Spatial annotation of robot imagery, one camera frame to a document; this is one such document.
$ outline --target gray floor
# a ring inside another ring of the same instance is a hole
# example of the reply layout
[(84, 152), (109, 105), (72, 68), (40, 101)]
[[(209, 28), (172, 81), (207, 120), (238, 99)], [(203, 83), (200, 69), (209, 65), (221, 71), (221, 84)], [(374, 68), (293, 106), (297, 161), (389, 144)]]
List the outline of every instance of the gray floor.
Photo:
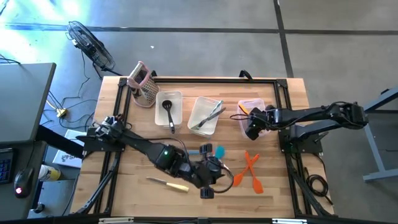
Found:
[[(394, 0), (279, 0), (285, 29), (308, 30), (398, 30), (398, 1)], [(277, 29), (272, 0), (118, 0), (118, 1), (28, 1), (10, 0), (0, 22), (65, 25), (78, 20), (101, 27), (194, 27)], [(138, 60), (158, 75), (235, 77), (246, 69), (254, 77), (286, 77), (279, 34), (95, 32), (116, 61), (115, 71), (128, 74)], [(51, 90), (58, 99), (75, 96), (83, 76), (80, 51), (63, 31), (1, 30), (0, 53), (24, 63), (55, 62)], [(294, 77), (304, 78), (311, 106), (333, 101), (365, 104), (398, 83), (398, 36), (396, 35), (298, 35), (287, 34)], [(96, 99), (101, 82), (86, 58), (82, 99)], [(67, 120), (90, 114), (95, 102), (71, 109)], [(84, 123), (66, 125), (78, 126)], [(398, 153), (390, 136), (396, 133), (396, 117), (371, 117), (371, 125), (385, 165), (397, 168)], [(47, 124), (64, 134), (57, 122)], [(376, 171), (376, 164), (363, 130), (331, 131), (322, 140), (326, 174), (341, 217), (396, 222), (398, 178), (370, 184), (362, 175)], [(46, 162), (51, 163), (50, 150)], [(78, 170), (62, 167), (65, 179)], [(53, 183), (42, 192), (41, 201), (52, 193), (72, 191), (70, 180)], [(60, 215), (67, 197), (50, 203), (50, 213)]]

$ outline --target fan grille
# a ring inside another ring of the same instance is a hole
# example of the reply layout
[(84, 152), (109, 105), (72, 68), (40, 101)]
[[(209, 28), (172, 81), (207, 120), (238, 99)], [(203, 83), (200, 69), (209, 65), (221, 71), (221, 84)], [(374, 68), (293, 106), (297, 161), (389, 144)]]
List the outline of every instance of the fan grille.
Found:
[(77, 42), (76, 47), (81, 49), (99, 68), (112, 70), (115, 62), (111, 54), (83, 24), (71, 21), (67, 27), (69, 36)]

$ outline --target butcher block tabletop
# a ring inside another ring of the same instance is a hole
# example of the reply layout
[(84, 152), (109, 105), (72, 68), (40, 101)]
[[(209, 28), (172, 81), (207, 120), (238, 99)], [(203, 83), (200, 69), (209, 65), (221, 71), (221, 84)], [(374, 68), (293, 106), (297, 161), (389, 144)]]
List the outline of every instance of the butcher block tabletop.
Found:
[[(106, 116), (113, 115), (119, 79), (120, 77), (104, 77), (94, 116), (97, 123), (102, 122)], [(292, 108), (294, 110), (308, 108), (303, 79), (287, 78), (287, 84)], [(215, 194), (214, 199), (201, 199), (200, 190), (195, 186), (157, 170), (145, 155), (128, 146), (122, 153), (119, 165), (111, 213), (113, 217), (294, 217), (285, 157), (279, 149), (277, 132), (271, 131), (266, 136), (252, 141), (243, 137), (239, 121), (229, 119), (229, 116), (236, 114), (239, 100), (261, 98), (266, 105), (276, 105), (272, 85), (266, 83), (158, 83), (158, 86), (161, 91), (182, 92), (181, 128), (176, 131), (176, 134), (171, 134), (169, 129), (157, 126), (155, 106), (142, 108), (137, 106), (131, 98), (127, 117), (127, 122), (132, 124), (131, 131), (144, 138), (177, 138), (185, 143), (187, 149), (199, 149), (199, 146), (206, 143), (212, 143), (214, 147), (224, 146), (223, 162), (233, 174), (241, 173), (246, 167), (245, 151), (251, 158), (259, 154), (260, 157), (253, 168), (256, 177), (262, 183), (264, 193), (256, 194), (253, 191), (252, 175), (246, 172), (239, 186), (232, 187), (226, 193)], [(126, 93), (127, 88), (123, 91), (120, 112), (123, 111)], [(224, 113), (218, 118), (216, 130), (211, 139), (190, 134), (187, 127), (193, 105), (199, 96), (223, 100), (222, 107), (226, 107)], [(181, 147), (178, 142), (163, 141), (163, 143)], [(103, 152), (94, 152), (83, 161), (71, 212), (81, 208), (97, 188), (103, 159)], [(302, 159), (310, 174), (318, 174), (326, 178), (323, 165), (318, 158), (311, 154), (302, 154)], [(146, 177), (156, 177), (173, 184), (185, 185), (190, 190), (188, 193), (173, 190), (147, 180)], [(215, 187), (221, 189), (228, 185), (228, 181), (228, 178), (223, 177)], [(108, 187), (109, 184), (104, 190), (101, 211), (106, 205)], [(297, 195), (300, 208), (304, 211), (303, 197), (298, 185)], [(333, 213), (333, 207), (325, 198), (316, 197), (316, 199), (328, 212)]]

